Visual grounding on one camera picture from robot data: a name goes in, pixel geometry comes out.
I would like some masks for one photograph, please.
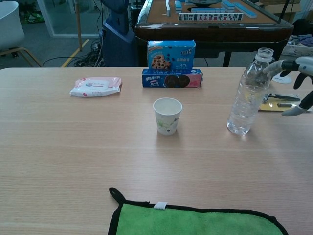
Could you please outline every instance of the green towel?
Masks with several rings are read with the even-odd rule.
[[[126,200],[114,188],[120,206],[109,235],[288,235],[275,217],[251,210],[196,209]]]

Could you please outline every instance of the oreo package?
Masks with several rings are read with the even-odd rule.
[[[148,66],[150,69],[191,70],[195,56],[195,41],[149,41]]]
[[[142,71],[143,87],[199,88],[201,82],[200,69],[171,71],[144,69]]]

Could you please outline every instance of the white paper cup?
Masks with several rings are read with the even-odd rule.
[[[182,104],[173,98],[157,99],[153,103],[156,114],[157,130],[166,136],[176,132]]]

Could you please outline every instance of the white chair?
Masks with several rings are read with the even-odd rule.
[[[22,53],[26,52],[40,67],[42,63],[26,48],[18,47],[24,39],[20,22],[19,4],[15,1],[0,2],[0,55],[20,54],[31,66],[33,64]]]

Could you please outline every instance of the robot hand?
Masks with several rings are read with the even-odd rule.
[[[275,75],[280,74],[281,77],[288,75],[292,71],[299,71],[300,74],[298,75],[293,88],[298,89],[303,80],[306,77],[309,77],[312,81],[313,85],[313,57],[299,57],[295,61],[292,60],[279,60],[276,61],[269,66],[267,66],[263,72],[267,73],[268,78],[272,78]],[[282,115],[283,116],[296,116],[313,106],[313,91],[311,91],[299,105],[296,107],[285,110]]]

